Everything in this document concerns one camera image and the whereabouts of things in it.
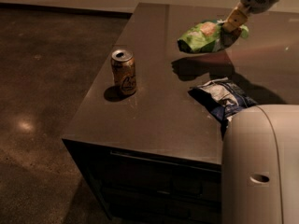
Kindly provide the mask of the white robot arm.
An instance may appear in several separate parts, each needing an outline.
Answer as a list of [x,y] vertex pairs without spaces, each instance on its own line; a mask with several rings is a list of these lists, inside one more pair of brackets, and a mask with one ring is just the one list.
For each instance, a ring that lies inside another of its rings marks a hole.
[[238,113],[222,151],[222,224],[299,224],[299,105]]

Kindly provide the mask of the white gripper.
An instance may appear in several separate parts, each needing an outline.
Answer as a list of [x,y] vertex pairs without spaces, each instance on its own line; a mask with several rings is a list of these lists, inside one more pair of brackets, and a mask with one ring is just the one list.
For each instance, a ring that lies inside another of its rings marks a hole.
[[249,14],[259,14],[267,11],[279,0],[240,0],[226,18],[222,28],[231,33],[247,22]]

